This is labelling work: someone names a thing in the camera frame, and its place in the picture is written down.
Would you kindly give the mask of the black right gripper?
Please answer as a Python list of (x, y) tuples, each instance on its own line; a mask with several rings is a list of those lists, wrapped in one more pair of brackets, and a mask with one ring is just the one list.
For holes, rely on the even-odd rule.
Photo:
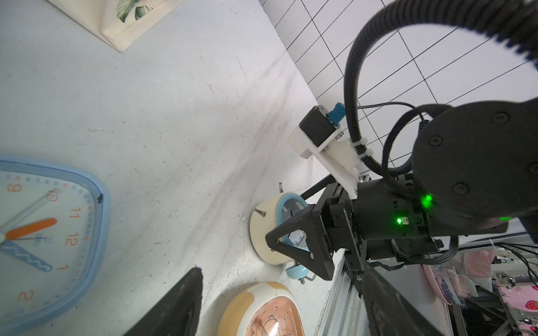
[(395, 193), (382, 180), (359, 183), (357, 199), (331, 175), (301, 194), (322, 193), (319, 206), (308, 205), (266, 234), (268, 247), (333, 279), (333, 250), (344, 250), (345, 269), (359, 277), (368, 266), (388, 272), (444, 255), (444, 243), (432, 233), (433, 220), (418, 201)]

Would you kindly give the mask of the floral canvas tote bag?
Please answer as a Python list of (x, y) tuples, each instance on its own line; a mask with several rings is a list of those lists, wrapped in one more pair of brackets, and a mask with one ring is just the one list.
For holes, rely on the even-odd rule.
[(50, 3), (122, 53), (182, 0), (50, 0)]

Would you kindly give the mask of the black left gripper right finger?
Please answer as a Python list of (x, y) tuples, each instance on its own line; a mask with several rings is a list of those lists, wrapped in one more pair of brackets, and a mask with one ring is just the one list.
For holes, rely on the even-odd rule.
[(388, 272), (368, 266), (362, 298), (371, 335), (445, 335), (446, 310), (422, 268)]

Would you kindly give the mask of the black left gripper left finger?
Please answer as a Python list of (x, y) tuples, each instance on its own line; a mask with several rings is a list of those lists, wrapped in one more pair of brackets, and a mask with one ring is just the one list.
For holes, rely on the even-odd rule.
[(203, 298), (203, 273), (190, 269), (127, 335), (195, 335)]

